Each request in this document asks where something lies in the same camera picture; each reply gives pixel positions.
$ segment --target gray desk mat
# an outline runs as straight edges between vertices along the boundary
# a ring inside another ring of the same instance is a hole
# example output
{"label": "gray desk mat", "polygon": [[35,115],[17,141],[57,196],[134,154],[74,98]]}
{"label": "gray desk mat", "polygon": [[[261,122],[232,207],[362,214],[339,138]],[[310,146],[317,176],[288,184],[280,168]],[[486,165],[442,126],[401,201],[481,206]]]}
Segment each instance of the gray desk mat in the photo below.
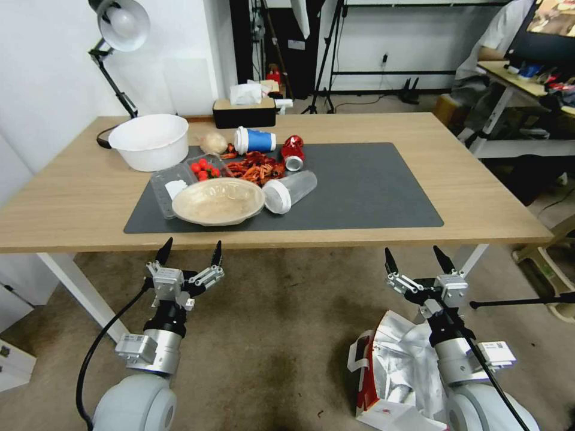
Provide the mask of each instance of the gray desk mat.
{"label": "gray desk mat", "polygon": [[[124,232],[374,229],[443,225],[441,217],[393,144],[306,145],[304,151],[304,169],[316,174],[317,187],[287,214],[273,214],[264,208],[260,214],[243,223],[218,227],[204,227],[178,218],[166,220],[148,182]],[[190,147],[191,156],[198,154],[198,147]]]}

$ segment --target white shirt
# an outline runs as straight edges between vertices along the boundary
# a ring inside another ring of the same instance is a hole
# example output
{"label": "white shirt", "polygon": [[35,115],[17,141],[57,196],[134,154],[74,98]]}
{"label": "white shirt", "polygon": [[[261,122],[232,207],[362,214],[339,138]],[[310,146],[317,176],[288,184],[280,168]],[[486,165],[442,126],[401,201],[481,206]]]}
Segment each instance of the white shirt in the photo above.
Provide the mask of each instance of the white shirt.
{"label": "white shirt", "polygon": [[457,68],[455,79],[460,80],[485,73],[477,67],[477,55],[482,46],[505,54],[532,4],[533,0],[513,0],[503,6],[489,23],[487,30],[471,50],[467,60]]}

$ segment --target plastic bag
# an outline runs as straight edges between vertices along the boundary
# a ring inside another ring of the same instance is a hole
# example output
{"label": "plastic bag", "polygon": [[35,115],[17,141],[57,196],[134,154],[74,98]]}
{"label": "plastic bag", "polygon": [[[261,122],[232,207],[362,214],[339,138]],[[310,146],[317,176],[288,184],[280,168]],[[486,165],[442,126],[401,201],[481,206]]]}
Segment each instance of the plastic bag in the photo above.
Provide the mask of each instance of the plastic bag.
{"label": "plastic bag", "polygon": [[387,313],[373,342],[373,375],[379,398],[414,405],[425,417],[441,420],[445,392],[427,322],[415,325]]}

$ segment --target wooden table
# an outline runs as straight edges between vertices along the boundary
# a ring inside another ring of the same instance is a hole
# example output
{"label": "wooden table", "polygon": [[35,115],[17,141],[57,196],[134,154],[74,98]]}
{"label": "wooden table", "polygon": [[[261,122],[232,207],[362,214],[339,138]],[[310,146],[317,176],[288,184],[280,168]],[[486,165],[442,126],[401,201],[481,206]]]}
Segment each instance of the wooden table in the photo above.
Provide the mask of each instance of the wooden table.
{"label": "wooden table", "polygon": [[[538,102],[547,94],[541,84],[534,80],[522,80],[505,69],[507,61],[481,61],[478,66],[487,72],[489,78],[505,86],[505,91],[500,97],[493,112],[486,121],[482,132],[488,136],[501,117],[509,100],[514,93]],[[575,108],[562,107],[561,112],[575,120]],[[459,140],[466,142],[474,133],[471,129],[465,129],[458,136]],[[575,156],[575,140],[572,139],[547,139],[544,141],[533,139],[506,139],[504,141],[491,140],[477,136],[469,147],[470,151],[479,159],[509,158],[525,154],[537,156]]]}
{"label": "wooden table", "polygon": [[[123,118],[96,119],[0,210],[0,253],[38,253],[100,323],[111,309],[68,254],[156,250],[164,233],[123,233],[150,178],[130,170],[114,150],[97,145],[99,131]],[[189,143],[212,123],[191,123]],[[435,206],[443,227],[271,232],[174,233],[174,249],[349,247],[365,245],[533,243],[550,232],[431,114],[278,116],[278,142],[302,136],[306,145],[392,142]],[[220,130],[227,139],[233,130]],[[469,270],[486,245],[470,250]],[[110,335],[118,339],[120,323]]]}
{"label": "wooden table", "polygon": [[[482,61],[479,62],[479,67],[486,71],[488,76],[496,82],[505,86],[513,86],[516,90],[528,96],[539,99],[547,95],[543,85],[538,84],[533,79],[524,80],[519,78],[518,75],[509,73],[505,69],[506,64],[508,64],[508,61]],[[575,108],[573,107],[562,107],[561,111],[570,116],[575,116]]]}

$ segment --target tissue box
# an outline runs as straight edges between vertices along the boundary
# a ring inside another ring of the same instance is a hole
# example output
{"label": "tissue box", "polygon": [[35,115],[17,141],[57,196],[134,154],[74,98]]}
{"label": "tissue box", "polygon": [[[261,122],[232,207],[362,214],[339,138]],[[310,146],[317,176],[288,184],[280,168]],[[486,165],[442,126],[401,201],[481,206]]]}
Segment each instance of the tissue box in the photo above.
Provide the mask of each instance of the tissue box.
{"label": "tissue box", "polygon": [[259,105],[231,105],[227,99],[218,99],[214,102],[213,112],[218,129],[276,125],[276,103],[270,98],[262,99]]}

